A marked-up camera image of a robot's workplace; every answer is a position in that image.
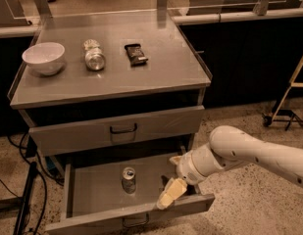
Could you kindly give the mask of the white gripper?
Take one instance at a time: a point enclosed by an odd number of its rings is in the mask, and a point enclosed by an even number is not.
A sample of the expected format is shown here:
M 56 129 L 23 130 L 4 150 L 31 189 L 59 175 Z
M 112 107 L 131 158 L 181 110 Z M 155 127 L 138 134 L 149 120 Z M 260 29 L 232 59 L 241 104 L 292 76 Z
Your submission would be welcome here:
M 159 210 L 166 209 L 181 197 L 187 190 L 187 184 L 197 185 L 209 175 L 223 170 L 209 144 L 186 152 L 182 156 L 173 156 L 170 163 L 177 166 L 179 178 L 171 178 L 166 184 L 156 204 Z

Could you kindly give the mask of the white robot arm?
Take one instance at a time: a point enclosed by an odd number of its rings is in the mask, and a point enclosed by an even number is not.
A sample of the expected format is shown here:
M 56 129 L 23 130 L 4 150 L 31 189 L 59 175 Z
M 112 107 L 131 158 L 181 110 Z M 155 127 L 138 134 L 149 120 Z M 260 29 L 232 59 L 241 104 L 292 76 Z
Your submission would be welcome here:
M 259 140 L 229 125 L 216 127 L 209 141 L 181 156 L 170 158 L 177 178 L 166 184 L 157 208 L 164 210 L 181 197 L 188 185 L 245 164 L 254 164 L 303 188 L 303 149 Z

